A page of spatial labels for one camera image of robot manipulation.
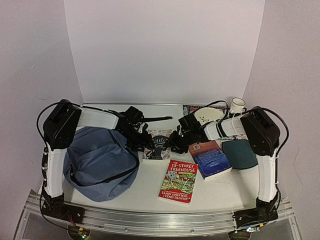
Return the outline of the Little Women book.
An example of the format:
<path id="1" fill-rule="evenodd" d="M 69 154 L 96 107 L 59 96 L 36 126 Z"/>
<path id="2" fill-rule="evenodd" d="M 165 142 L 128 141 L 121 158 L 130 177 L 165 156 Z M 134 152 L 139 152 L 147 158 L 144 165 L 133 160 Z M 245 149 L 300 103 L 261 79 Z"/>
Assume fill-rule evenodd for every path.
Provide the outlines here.
<path id="1" fill-rule="evenodd" d="M 149 129 L 148 133 L 152 136 L 154 149 L 144 149 L 142 161 L 151 163 L 169 163 L 171 160 L 171 149 L 167 143 L 171 136 L 171 129 Z"/>

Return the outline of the blue student backpack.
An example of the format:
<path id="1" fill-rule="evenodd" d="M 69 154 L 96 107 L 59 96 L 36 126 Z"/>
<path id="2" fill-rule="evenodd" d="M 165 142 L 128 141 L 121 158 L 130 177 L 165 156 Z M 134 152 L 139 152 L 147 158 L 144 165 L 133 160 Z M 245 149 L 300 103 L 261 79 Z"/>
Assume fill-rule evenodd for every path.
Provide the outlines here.
<path id="1" fill-rule="evenodd" d="M 117 198 L 131 187 L 140 166 L 138 151 L 130 144 L 117 130 L 77 130 L 64 157 L 65 179 L 94 202 Z"/>

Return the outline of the red treehouse comic book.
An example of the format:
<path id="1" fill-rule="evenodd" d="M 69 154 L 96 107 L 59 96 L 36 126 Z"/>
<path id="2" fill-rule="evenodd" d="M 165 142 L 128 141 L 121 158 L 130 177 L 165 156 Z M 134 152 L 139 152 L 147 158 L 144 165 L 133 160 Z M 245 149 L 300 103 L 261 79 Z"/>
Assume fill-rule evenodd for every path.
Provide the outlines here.
<path id="1" fill-rule="evenodd" d="M 198 168 L 195 163 L 172 159 L 162 181 L 158 198 L 189 205 L 192 201 Z"/>

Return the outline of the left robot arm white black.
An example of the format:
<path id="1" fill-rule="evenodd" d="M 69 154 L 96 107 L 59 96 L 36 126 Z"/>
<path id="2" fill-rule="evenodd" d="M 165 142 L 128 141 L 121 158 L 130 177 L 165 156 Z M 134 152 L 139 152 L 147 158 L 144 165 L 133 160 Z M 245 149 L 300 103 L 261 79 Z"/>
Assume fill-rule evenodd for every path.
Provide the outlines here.
<path id="1" fill-rule="evenodd" d="M 94 202 L 113 200 L 130 188 L 140 160 L 154 147 L 148 119 L 137 108 L 117 112 L 66 99 L 53 104 L 43 123 L 42 193 L 56 218 L 68 213 L 63 181 Z"/>

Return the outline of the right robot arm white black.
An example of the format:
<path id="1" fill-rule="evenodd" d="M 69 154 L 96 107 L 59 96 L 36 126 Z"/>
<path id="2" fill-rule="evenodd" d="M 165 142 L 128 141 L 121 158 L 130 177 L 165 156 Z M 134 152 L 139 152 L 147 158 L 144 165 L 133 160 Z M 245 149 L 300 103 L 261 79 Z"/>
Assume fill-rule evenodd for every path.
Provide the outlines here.
<path id="1" fill-rule="evenodd" d="M 173 152 L 186 153 L 190 145 L 207 143 L 221 138 L 246 135 L 253 153 L 256 155 L 259 170 L 258 199 L 271 202 L 277 194 L 276 161 L 280 149 L 281 130 L 271 118 L 283 119 L 274 111 L 256 106 L 243 113 L 225 115 L 221 119 L 201 124 L 193 113 L 179 119 L 167 146 Z"/>

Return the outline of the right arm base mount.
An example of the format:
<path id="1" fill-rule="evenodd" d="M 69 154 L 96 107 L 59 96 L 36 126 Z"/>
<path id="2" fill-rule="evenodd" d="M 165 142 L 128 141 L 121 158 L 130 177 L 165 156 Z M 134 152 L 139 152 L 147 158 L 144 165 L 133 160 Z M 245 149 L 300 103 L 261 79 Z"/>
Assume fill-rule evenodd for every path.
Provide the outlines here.
<path id="1" fill-rule="evenodd" d="M 276 199 L 266 202 L 257 198 L 254 208 L 236 211 L 232 216 L 235 220 L 236 228 L 239 230 L 244 227 L 254 227 L 276 220 L 278 218 L 276 202 Z"/>

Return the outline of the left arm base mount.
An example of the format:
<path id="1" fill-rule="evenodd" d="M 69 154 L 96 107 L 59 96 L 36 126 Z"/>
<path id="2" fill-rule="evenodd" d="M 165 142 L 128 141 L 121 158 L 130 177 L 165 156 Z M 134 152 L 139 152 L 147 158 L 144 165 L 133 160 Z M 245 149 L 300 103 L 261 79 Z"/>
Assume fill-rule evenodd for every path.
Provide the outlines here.
<path id="1" fill-rule="evenodd" d="M 57 197 L 45 197 L 40 210 L 45 216 L 69 221 L 72 224 L 81 224 L 85 215 L 83 207 L 65 203 L 64 194 Z"/>

